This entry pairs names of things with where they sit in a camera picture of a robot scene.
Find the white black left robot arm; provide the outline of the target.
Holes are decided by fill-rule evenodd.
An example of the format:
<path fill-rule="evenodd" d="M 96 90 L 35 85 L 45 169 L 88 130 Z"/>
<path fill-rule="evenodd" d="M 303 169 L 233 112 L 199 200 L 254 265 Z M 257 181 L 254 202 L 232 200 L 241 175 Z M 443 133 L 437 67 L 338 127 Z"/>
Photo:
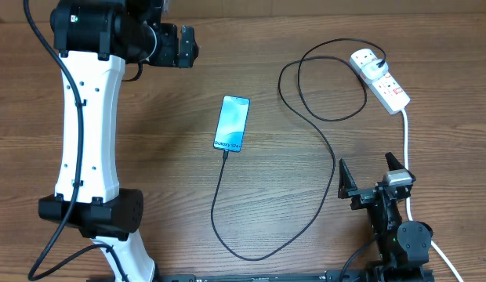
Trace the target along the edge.
<path fill-rule="evenodd" d="M 194 29 L 162 21 L 161 1 L 61 1 L 46 49 L 63 79 L 63 152 L 40 218 L 72 227 L 103 252 L 114 281 L 157 281 L 139 227 L 141 191 L 121 188 L 115 160 L 118 96 L 129 64 L 190 68 Z"/>

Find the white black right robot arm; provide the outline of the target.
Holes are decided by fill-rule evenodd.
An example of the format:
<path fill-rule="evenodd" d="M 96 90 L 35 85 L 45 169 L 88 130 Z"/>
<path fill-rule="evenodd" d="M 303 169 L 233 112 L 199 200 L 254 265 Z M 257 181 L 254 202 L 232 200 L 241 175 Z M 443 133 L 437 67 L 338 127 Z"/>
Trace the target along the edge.
<path fill-rule="evenodd" d="M 338 198 L 351 199 L 350 208 L 364 209 L 374 238 L 356 250 L 339 273 L 340 281 L 433 281 L 433 272 L 423 266 L 429 261 L 432 228 L 420 221 L 403 221 L 397 204 L 411 196 L 416 177 L 391 153 L 385 154 L 389 171 L 372 188 L 360 189 L 344 160 L 339 161 Z M 363 270 L 349 273 L 352 261 L 372 244 L 380 260 Z"/>

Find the blue screen smartphone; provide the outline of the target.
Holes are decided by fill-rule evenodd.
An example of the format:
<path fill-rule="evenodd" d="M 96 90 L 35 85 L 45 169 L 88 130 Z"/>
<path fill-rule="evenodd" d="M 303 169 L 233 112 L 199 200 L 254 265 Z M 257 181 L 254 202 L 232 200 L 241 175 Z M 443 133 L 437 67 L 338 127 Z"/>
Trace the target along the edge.
<path fill-rule="evenodd" d="M 240 152 L 248 120 L 250 99 L 224 96 L 213 147 L 218 150 Z"/>

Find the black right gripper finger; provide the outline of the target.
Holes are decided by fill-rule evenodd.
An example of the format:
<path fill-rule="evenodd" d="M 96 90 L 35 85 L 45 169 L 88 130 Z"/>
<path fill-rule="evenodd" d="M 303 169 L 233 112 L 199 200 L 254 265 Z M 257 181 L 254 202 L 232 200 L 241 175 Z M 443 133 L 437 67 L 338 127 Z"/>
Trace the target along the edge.
<path fill-rule="evenodd" d="M 386 163 L 387 163 L 388 169 L 390 171 L 396 171 L 396 170 L 404 169 L 403 164 L 401 162 L 399 162 L 399 160 L 396 159 L 396 157 L 391 152 L 386 153 L 385 158 L 386 158 Z"/>
<path fill-rule="evenodd" d="M 339 160 L 338 198 L 349 198 L 357 191 L 357 185 L 343 159 Z"/>

